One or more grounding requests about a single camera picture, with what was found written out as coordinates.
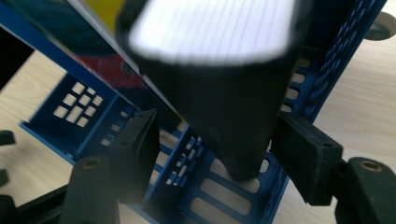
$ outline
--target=light wood surface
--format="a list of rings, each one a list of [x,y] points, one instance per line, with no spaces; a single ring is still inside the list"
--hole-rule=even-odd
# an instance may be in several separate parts
[[[396,15],[396,0],[384,11]],[[17,145],[0,147],[0,169],[10,182],[1,194],[16,205],[67,183],[71,166],[19,127],[37,110],[64,70],[39,52],[20,69],[0,94],[0,129],[15,133]],[[363,156],[396,171],[396,36],[364,40],[315,122],[344,146],[344,159]],[[330,207],[311,207],[289,182],[274,223],[335,223]]]

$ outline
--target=blue plastic grid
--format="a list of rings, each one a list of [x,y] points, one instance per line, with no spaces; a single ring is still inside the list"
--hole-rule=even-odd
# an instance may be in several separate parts
[[[375,16],[385,4],[385,0],[347,2],[350,2],[351,8],[346,20],[338,28],[339,32],[332,38],[330,47],[313,49],[308,46],[304,49],[303,59],[296,70],[297,75],[290,85],[290,97],[285,99],[285,106],[290,112],[301,114],[311,121],[315,119]],[[122,130],[123,124],[134,116],[134,108],[106,85],[90,80],[86,75],[88,73],[80,67],[77,68],[66,55],[54,53],[56,50],[48,48],[53,46],[44,43],[45,38],[36,36],[32,39],[32,33],[26,34],[23,29],[18,28],[22,26],[14,24],[2,21],[2,25],[8,28],[17,27],[17,31],[14,31],[17,35],[25,38],[36,49],[47,52],[47,55],[57,59],[57,63],[63,64],[63,67],[67,67],[66,70],[73,71],[73,74],[77,74],[75,77],[78,77],[66,75],[32,120],[24,122],[22,127],[71,163],[93,153],[106,153],[108,145]],[[73,91],[76,85],[82,85],[83,91]],[[102,99],[101,104],[93,102],[95,97]],[[77,115],[69,117],[77,107]],[[95,109],[93,114],[89,109],[91,107]],[[190,128],[183,132],[167,133],[167,136],[174,138],[177,143],[167,147],[162,140],[162,154],[168,160],[155,165],[152,185],[148,188],[145,203],[143,206],[134,207],[143,217],[155,217],[165,221],[170,221],[169,218],[173,221],[179,220],[176,218],[213,221],[204,217],[205,214],[191,209],[191,203],[198,200],[238,222],[267,223],[273,220],[288,178],[270,153],[265,159],[269,163],[268,169],[257,178],[260,183],[257,192],[251,192],[241,187],[240,183],[233,182],[227,175],[220,175],[211,169],[213,164],[219,165],[219,161],[207,151]],[[216,182],[219,188],[226,188],[241,196],[250,204],[250,210],[237,211],[233,209],[234,205],[204,191],[203,185],[207,182]],[[158,203],[172,204],[173,209],[178,210],[182,216],[158,217],[157,214],[150,213],[150,207]]]

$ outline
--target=blue crate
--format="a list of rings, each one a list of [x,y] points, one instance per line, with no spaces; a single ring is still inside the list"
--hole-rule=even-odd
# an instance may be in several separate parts
[[[320,1],[318,8],[329,5],[333,10],[326,13],[333,17],[321,13],[315,17],[284,109],[314,121],[384,4],[385,0]],[[332,22],[340,9],[345,17]],[[328,32],[321,35],[318,28]],[[76,77],[66,75],[35,116],[21,125],[72,164],[106,153],[137,112],[115,92]],[[223,222],[272,222],[289,179],[270,152],[257,178],[238,183],[190,127],[161,131],[161,137],[162,151],[145,201],[131,206],[142,217],[172,223],[189,218],[218,222],[214,217],[222,217]]]

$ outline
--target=blue plastic crate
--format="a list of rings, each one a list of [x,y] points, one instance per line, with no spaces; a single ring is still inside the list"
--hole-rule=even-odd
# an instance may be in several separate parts
[[[326,5],[333,9],[326,13],[333,16],[323,19],[318,13],[314,18],[284,109],[314,121],[384,4],[384,0],[320,1],[318,10]],[[319,27],[329,32],[323,37]],[[21,125],[71,163],[106,153],[137,112],[115,92],[76,77],[66,75],[31,121]],[[237,183],[188,126],[183,131],[161,131],[161,143],[145,201],[132,206],[142,217],[172,223],[190,218],[203,223],[272,222],[289,179],[270,152],[257,178]]]

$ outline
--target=wooden table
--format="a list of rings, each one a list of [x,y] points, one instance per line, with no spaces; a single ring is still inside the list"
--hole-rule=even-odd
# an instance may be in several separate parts
[[[396,0],[384,11],[395,16]],[[11,179],[0,193],[12,195],[16,205],[68,182],[72,167],[19,127],[63,75],[62,68],[35,52],[0,95],[0,129],[13,131],[18,142],[0,147],[0,169],[6,168]],[[362,42],[315,125],[344,146],[345,160],[367,157],[396,171],[396,36]],[[334,206],[335,200],[330,207],[304,204],[289,182],[274,222],[334,223]]]

